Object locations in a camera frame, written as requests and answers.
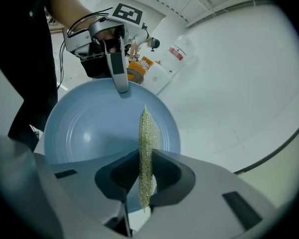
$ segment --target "black slot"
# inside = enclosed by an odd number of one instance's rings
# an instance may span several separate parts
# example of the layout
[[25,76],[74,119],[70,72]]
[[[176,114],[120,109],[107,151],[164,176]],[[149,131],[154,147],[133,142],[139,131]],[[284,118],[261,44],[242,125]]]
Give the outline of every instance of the black slot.
[[78,173],[78,172],[71,169],[71,170],[66,170],[66,171],[55,173],[54,175],[57,179],[61,179],[61,178],[64,178],[64,177],[67,177],[67,176],[70,176],[70,175],[73,175],[76,173]]
[[156,149],[152,152],[152,169],[157,182],[157,193],[149,202],[152,209],[178,204],[195,185],[195,174],[188,166]]
[[245,201],[245,199],[238,194],[238,192],[223,194],[223,198],[245,230],[251,229],[262,220],[262,218]]
[[99,169],[95,174],[95,183],[107,198],[124,203],[139,176],[139,165],[140,153],[136,150]]

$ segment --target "black cable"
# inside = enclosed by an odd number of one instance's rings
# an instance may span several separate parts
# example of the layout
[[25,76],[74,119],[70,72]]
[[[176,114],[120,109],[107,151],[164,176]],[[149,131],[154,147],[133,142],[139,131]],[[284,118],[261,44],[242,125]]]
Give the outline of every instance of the black cable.
[[60,47],[60,51],[59,51],[59,59],[60,59],[60,84],[57,86],[57,90],[60,88],[61,86],[61,83],[63,81],[63,77],[64,77],[64,73],[63,73],[63,59],[61,58],[61,51],[62,51],[62,46],[64,44],[64,41],[62,42],[61,44],[61,47]]
[[[97,11],[97,12],[93,12],[93,13],[90,13],[88,15],[85,15],[84,17],[78,19],[76,22],[74,22],[72,24],[72,26],[69,28],[68,30],[68,33],[72,30],[72,27],[75,26],[78,22],[82,21],[83,19],[87,18],[87,17],[90,17],[90,16],[93,16],[93,15],[99,15],[101,12],[104,12],[104,11],[107,11],[107,10],[110,10],[112,9],[113,7],[111,8],[107,8],[105,10],[100,10],[100,11]],[[60,51],[59,51],[59,58],[60,58],[60,84],[57,86],[57,90],[60,88],[62,82],[63,82],[63,78],[64,78],[64,71],[63,71],[63,55],[61,56],[61,52],[62,52],[62,47],[64,45],[64,41],[62,42],[61,44],[61,47],[60,47]]]
[[72,24],[72,26],[69,28],[69,31],[71,31],[71,30],[72,30],[72,27],[73,27],[76,23],[80,22],[81,20],[83,20],[83,19],[85,19],[85,18],[87,18],[87,17],[89,17],[89,16],[97,15],[97,14],[99,14],[99,13],[101,13],[101,12],[110,10],[110,9],[112,9],[112,8],[113,8],[113,7],[111,7],[111,8],[107,8],[107,9],[105,9],[105,10],[96,11],[96,12],[90,13],[90,14],[88,14],[88,15],[85,15],[84,17],[82,17],[82,18],[78,19],[76,22],[74,22],[74,23]]

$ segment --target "person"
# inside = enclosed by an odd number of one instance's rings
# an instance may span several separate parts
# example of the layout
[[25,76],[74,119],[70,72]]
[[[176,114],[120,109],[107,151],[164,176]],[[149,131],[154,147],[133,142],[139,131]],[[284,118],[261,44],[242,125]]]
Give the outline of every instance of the person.
[[129,62],[131,62],[133,57],[138,54],[139,46],[142,43],[146,43],[148,48],[152,48],[152,51],[154,51],[153,49],[157,49],[160,45],[160,41],[158,39],[151,37],[147,29],[144,28],[140,29],[133,38],[133,42],[130,50]]
[[[0,0],[0,68],[24,99],[8,135],[32,151],[38,138],[30,125],[44,131],[58,100],[51,35],[44,8],[67,28],[91,13],[78,0]],[[95,18],[87,20],[75,30],[87,28],[94,21]],[[110,31],[103,31],[97,38],[114,37]]]

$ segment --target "red label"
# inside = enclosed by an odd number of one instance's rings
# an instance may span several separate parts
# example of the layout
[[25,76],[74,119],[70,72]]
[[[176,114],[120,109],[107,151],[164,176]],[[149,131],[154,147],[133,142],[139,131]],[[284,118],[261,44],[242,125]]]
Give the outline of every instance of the red label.
[[172,53],[176,58],[178,58],[179,60],[182,60],[184,57],[177,52],[174,48],[170,47],[169,48],[170,53]]

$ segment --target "orange object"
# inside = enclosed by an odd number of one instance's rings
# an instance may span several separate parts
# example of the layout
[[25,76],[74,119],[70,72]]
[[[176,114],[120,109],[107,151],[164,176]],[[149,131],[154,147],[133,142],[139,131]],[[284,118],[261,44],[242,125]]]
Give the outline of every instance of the orange object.
[[[142,60],[145,60],[146,63],[149,65],[149,67],[153,64],[153,62],[151,60],[149,60],[148,58],[146,58],[145,56],[142,58]],[[128,68],[131,68],[135,71],[140,72],[142,75],[144,75],[146,73],[145,68],[143,68],[141,66],[141,62],[135,62],[135,61],[131,61]],[[132,80],[134,78],[134,75],[128,74],[128,80]]]

